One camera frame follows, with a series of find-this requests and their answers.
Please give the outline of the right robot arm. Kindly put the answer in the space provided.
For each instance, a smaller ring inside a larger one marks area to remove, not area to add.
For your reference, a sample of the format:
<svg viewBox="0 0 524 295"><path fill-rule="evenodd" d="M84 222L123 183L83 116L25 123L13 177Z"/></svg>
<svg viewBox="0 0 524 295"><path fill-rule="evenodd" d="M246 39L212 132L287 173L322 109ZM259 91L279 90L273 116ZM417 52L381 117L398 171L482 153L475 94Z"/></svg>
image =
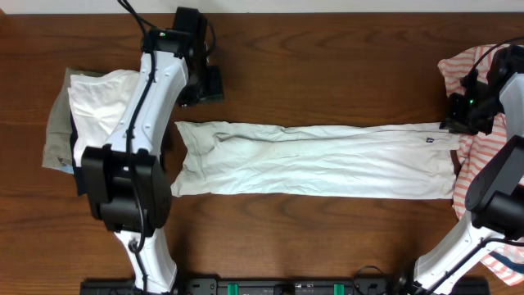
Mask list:
<svg viewBox="0 0 524 295"><path fill-rule="evenodd" d="M508 141L473 179L466 212L413 269L408 294L449 294L486 254L504 245L521 247L523 237L523 75L502 88Z"/></svg>

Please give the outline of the white t-shirt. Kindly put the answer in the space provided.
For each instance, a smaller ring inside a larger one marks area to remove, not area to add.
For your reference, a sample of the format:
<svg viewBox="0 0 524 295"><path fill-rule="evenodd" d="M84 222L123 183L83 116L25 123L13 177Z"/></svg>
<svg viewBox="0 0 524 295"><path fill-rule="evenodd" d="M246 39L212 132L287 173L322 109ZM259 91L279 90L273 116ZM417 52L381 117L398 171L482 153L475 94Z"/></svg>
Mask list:
<svg viewBox="0 0 524 295"><path fill-rule="evenodd" d="M322 197L449 199L459 136L437 123L282 127L176 124L187 155L174 196L288 193Z"/></svg>

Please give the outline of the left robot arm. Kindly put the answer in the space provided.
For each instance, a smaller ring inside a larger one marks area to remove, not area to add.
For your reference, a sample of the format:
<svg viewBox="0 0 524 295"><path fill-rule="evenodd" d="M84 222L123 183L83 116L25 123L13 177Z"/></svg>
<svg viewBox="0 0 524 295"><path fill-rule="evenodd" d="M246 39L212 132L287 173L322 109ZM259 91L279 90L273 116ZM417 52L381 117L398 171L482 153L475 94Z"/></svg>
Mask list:
<svg viewBox="0 0 524 295"><path fill-rule="evenodd" d="M82 294L170 294L177 266L164 225L171 192L160 163L165 129L175 104L223 96L217 66L207 59L207 25L151 29L143 42L141 73L128 106L100 147L86 147L81 167L93 217L123 244L132 281L84 281Z"/></svg>

